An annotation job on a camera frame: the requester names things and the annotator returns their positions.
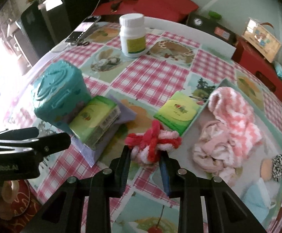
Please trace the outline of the white tray with teal rim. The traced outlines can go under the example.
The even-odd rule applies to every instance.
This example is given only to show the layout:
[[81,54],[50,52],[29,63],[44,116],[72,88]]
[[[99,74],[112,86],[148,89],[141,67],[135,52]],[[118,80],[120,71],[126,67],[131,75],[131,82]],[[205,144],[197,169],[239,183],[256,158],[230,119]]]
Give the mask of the white tray with teal rim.
[[241,90],[223,80],[173,156],[196,176],[221,177],[270,229],[282,204],[282,134]]

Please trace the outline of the green tissue pack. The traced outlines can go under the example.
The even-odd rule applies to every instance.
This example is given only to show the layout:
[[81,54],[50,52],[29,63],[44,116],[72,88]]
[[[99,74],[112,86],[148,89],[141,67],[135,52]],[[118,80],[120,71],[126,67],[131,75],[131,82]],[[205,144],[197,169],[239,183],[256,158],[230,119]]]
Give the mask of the green tissue pack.
[[200,105],[195,100],[181,91],[177,91],[158,110],[154,118],[182,136],[194,120],[199,109]]
[[95,96],[71,121],[69,128],[73,134],[92,150],[119,117],[119,106],[103,96]]

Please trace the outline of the beige egg-shaped sponge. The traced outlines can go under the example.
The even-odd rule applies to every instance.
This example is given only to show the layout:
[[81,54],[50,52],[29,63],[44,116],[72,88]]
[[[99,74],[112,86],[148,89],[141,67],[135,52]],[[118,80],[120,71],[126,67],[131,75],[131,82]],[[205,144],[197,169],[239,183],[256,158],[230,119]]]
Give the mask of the beige egg-shaped sponge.
[[265,181],[268,182],[272,179],[273,162],[270,158],[266,158],[261,162],[260,176]]

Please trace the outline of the pink white knitted cloth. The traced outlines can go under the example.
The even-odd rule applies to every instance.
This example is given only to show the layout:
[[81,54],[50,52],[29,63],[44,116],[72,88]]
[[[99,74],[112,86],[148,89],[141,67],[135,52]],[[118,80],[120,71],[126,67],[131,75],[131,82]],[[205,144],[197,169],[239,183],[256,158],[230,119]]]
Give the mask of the pink white knitted cloth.
[[208,109],[227,128],[237,164],[248,159],[263,139],[253,107],[235,89],[219,87],[211,93]]

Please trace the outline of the white pill bottle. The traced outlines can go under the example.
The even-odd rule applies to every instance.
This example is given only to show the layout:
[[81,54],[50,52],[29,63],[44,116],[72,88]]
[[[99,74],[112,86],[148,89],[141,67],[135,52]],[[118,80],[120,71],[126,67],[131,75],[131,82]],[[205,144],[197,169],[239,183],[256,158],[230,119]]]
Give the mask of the white pill bottle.
[[122,52],[130,58],[140,57],[146,52],[145,18],[140,13],[129,13],[119,18],[120,44]]

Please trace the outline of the blue face mask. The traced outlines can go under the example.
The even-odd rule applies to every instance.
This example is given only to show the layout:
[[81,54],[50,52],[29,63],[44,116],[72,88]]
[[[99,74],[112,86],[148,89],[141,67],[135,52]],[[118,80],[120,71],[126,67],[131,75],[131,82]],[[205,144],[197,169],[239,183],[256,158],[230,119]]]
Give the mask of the blue face mask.
[[242,197],[242,202],[260,223],[265,220],[269,211],[276,206],[276,201],[271,199],[262,178],[247,189]]

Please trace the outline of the green toy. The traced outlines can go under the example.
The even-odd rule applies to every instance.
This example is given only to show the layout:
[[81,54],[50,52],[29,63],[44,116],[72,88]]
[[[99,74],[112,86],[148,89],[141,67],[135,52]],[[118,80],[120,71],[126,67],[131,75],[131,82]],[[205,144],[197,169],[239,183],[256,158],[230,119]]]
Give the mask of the green toy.
[[212,11],[212,10],[210,10],[210,11],[208,12],[208,15],[209,15],[209,17],[210,17],[211,19],[213,19],[213,20],[219,21],[219,20],[222,19],[221,14],[219,14],[219,13],[217,13],[217,12],[214,12],[214,11]]

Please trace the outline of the red cardboard box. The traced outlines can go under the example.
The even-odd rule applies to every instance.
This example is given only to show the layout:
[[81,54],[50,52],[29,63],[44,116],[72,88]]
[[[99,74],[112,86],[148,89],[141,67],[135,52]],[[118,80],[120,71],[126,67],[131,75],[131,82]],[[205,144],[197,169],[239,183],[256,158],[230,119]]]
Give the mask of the red cardboard box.
[[258,78],[282,102],[282,80],[274,66],[249,42],[238,39],[232,60]]

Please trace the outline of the black rectangular box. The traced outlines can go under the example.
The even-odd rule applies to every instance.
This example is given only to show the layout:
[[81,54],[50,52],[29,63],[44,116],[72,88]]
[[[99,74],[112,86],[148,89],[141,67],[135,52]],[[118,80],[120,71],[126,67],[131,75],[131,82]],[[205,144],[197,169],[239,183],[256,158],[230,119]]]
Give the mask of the black rectangular box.
[[191,12],[188,15],[186,25],[206,32],[207,34],[221,39],[230,45],[234,46],[237,42],[236,34],[234,32],[217,23],[213,19],[197,15],[194,12]]

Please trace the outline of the black smartphone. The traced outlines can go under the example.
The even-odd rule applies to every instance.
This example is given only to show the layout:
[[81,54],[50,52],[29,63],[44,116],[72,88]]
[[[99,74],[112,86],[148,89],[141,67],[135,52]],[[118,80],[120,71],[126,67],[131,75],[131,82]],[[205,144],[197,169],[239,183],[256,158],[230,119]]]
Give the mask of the black smartphone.
[[66,38],[65,43],[77,43],[88,33],[101,19],[101,16],[89,16],[85,18],[74,31]]

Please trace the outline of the leopard print scrunchie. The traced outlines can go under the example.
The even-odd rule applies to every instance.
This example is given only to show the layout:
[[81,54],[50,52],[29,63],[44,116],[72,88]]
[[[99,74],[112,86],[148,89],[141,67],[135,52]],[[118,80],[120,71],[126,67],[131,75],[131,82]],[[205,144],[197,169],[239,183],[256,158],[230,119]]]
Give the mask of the leopard print scrunchie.
[[272,177],[276,182],[282,179],[282,154],[276,155],[272,159]]

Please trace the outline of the purple tissue pack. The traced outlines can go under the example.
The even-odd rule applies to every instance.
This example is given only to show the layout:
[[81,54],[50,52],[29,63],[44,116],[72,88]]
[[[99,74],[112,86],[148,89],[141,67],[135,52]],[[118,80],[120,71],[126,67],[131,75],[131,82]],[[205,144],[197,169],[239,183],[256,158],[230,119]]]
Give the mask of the purple tissue pack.
[[98,161],[104,149],[107,147],[115,133],[118,131],[120,125],[129,123],[136,119],[136,113],[129,107],[125,106],[120,100],[113,97],[112,95],[106,96],[106,98],[111,99],[119,106],[120,115],[95,145],[95,149],[92,150],[87,145],[83,144],[74,134],[71,139],[72,144],[83,156],[89,167],[93,167],[94,164]]

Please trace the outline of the teal plastic lidded box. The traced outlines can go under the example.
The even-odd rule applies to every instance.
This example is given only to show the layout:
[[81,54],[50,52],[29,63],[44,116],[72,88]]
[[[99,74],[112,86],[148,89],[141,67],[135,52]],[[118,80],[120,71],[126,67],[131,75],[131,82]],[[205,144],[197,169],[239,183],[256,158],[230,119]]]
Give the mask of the teal plastic lidded box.
[[91,99],[82,71],[64,60],[50,64],[32,90],[35,115],[70,135],[69,124]]

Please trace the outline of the red pink knitted bow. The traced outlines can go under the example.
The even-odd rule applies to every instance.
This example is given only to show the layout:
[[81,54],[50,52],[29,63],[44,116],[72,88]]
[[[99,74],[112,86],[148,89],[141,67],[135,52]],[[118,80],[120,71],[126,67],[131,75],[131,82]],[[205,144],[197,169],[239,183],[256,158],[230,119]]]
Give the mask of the red pink knitted bow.
[[177,131],[166,130],[158,120],[144,133],[130,133],[125,145],[131,150],[131,160],[142,166],[151,166],[159,161],[160,152],[169,153],[180,147],[182,138]]

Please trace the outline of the pale blue wipes pack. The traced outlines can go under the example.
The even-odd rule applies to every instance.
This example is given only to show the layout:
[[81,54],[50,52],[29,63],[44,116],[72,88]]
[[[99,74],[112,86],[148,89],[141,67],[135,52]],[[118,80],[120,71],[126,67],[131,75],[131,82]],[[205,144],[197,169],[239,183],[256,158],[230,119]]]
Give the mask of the pale blue wipes pack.
[[274,61],[273,65],[274,65],[277,76],[282,80],[282,65],[277,61]]

